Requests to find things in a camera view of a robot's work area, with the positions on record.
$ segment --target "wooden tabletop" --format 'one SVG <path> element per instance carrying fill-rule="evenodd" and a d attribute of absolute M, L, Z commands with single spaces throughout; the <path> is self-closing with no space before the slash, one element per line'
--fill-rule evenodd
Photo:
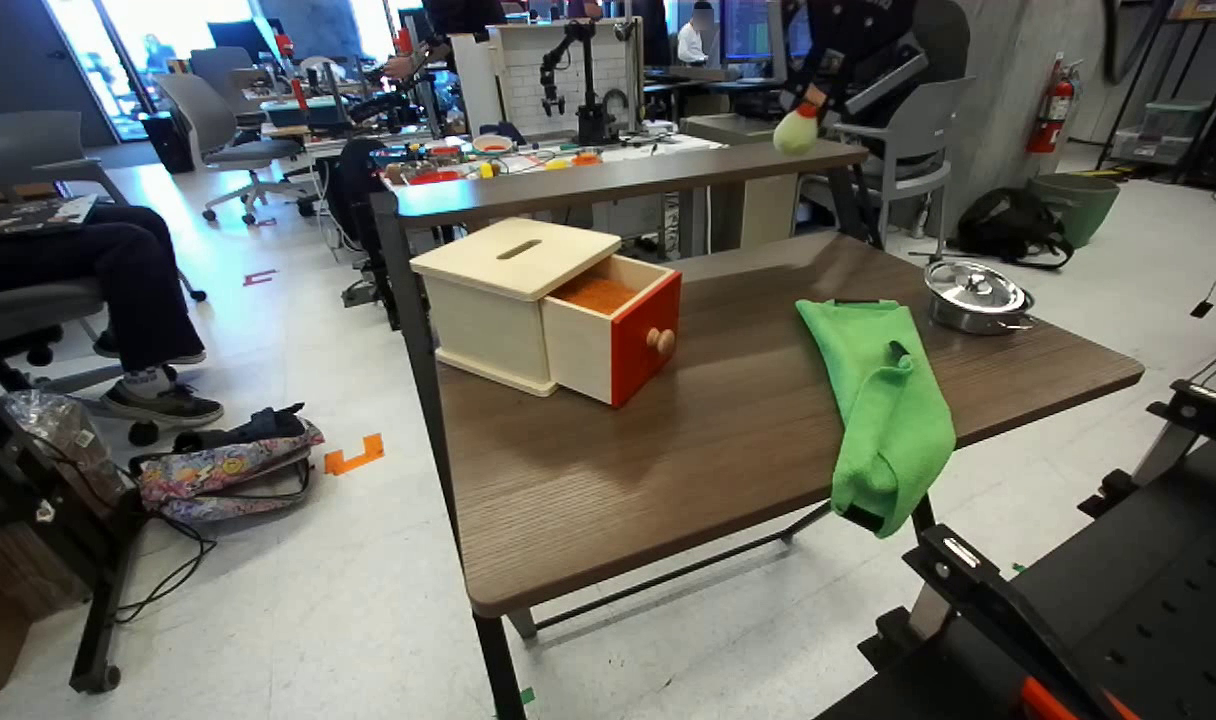
<path fill-rule="evenodd" d="M 697 182 L 743 182 L 756 176 L 852 167 L 867 150 L 856 145 L 822 140 L 811 150 L 786 155 L 770 140 L 720 150 L 643 155 L 597 167 L 474 179 L 474 182 L 410 182 L 396 193 L 402 220 L 448 224 L 468 216 L 525 216 L 541 206 L 573 206 L 587 198 L 620 198 L 677 193 Z"/>
<path fill-rule="evenodd" d="M 691 259 L 677 358 L 620 411 L 440 370 L 475 612 L 534 609 L 824 500 L 841 415 L 801 297 L 911 305 L 959 445 L 1142 380 L 1136 358 L 1052 325 L 942 330 L 921 269 L 856 240 Z"/>

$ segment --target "wooden drawer box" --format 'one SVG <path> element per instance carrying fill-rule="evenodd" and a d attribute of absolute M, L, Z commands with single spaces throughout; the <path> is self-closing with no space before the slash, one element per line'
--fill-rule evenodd
<path fill-rule="evenodd" d="M 440 358 L 498 382 L 549 395 L 558 389 L 545 337 L 545 297 L 617 251 L 617 234 L 499 220 L 425 251 Z"/>
<path fill-rule="evenodd" d="M 558 382 L 629 402 L 674 356 L 681 271 L 609 256 L 545 299 Z"/>

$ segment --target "green cloth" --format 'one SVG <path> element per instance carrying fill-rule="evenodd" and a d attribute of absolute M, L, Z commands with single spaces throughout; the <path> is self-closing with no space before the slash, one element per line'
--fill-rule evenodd
<path fill-rule="evenodd" d="M 797 313 L 844 415 L 832 508 L 891 536 L 957 449 L 915 318 L 904 305 L 797 299 Z"/>

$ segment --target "drawer handle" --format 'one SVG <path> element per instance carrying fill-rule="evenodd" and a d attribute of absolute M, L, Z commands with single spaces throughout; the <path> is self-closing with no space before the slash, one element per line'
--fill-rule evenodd
<path fill-rule="evenodd" d="M 653 326 L 649 346 L 658 346 L 658 356 L 669 356 L 677 346 L 677 330 L 674 326 Z"/>

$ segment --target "black pants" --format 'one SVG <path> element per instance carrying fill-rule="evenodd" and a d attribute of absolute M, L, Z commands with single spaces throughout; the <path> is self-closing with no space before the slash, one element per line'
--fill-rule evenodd
<path fill-rule="evenodd" d="M 83 224 L 0 234 L 0 290 L 97 281 L 126 370 L 205 351 L 188 318 L 174 231 L 153 206 L 97 205 Z"/>

